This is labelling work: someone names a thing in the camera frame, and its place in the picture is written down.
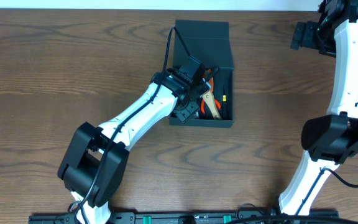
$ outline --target black box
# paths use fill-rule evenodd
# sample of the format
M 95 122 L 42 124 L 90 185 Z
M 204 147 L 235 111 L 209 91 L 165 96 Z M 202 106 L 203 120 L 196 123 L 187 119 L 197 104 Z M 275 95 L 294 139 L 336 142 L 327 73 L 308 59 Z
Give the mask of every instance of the black box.
M 174 114 L 171 114 L 171 125 L 204 126 L 216 128 L 230 128 L 233 123 L 233 70 L 234 63 L 229 41 L 229 23 L 211 21 L 177 20 L 175 26 L 179 30 L 190 54 L 200 60 L 205 67 L 219 67 L 214 76 L 215 99 L 220 103 L 223 100 L 223 85 L 227 96 L 227 118 L 195 119 L 190 118 L 182 123 Z M 186 60 L 187 54 L 178 36 L 175 34 L 175 48 L 173 66 L 179 68 Z

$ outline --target green connector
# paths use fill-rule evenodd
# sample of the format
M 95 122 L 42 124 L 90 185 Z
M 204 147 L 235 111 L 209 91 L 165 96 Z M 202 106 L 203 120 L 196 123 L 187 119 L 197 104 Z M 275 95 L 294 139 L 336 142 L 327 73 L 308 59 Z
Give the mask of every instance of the green connector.
M 223 223 L 231 222 L 231 215 L 224 215 L 223 216 Z
M 143 217 L 143 224 L 152 224 L 152 217 Z

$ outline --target toolbox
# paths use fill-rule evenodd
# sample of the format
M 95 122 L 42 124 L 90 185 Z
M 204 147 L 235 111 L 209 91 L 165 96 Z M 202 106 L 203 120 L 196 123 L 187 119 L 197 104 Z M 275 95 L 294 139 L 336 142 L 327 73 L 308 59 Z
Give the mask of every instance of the toolbox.
M 176 20 L 175 26 L 192 56 L 200 60 L 206 68 L 219 68 L 213 76 L 213 96 L 218 101 L 216 106 L 220 108 L 219 114 L 222 119 L 214 119 L 211 111 L 206 107 L 203 109 L 205 113 L 200 110 L 197 116 L 190 118 L 185 123 L 182 123 L 172 113 L 169 123 L 171 125 L 230 128 L 234 123 L 234 63 L 229 41 L 229 23 Z M 186 51 L 175 34 L 173 67 L 179 68 L 186 59 Z M 197 104 L 201 106 L 202 100 L 200 98 Z

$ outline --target white background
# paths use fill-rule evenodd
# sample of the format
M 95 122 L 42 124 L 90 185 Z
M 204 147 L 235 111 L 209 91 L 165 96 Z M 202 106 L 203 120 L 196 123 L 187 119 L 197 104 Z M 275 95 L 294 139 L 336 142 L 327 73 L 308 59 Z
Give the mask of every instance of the white background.
M 317 11 L 323 0 L 0 0 L 0 8 Z

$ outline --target wooden surface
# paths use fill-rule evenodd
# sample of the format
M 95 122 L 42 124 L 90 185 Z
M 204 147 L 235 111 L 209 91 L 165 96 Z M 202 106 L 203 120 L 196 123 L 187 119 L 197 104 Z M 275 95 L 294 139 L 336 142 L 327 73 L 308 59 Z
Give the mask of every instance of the wooden surface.
M 303 124 L 325 115 L 331 98 L 335 59 L 290 49 L 296 23 L 317 18 L 308 12 L 0 10 L 0 223 L 67 210 L 73 199 L 57 169 L 75 129 L 113 118 L 143 94 L 162 67 L 175 19 L 229 21 L 235 123 L 231 129 L 157 123 L 131 151 L 112 207 L 274 204 L 300 163 Z M 358 155 L 338 172 L 358 183 Z M 358 221 L 358 189 L 330 177 L 313 207 L 336 208 Z

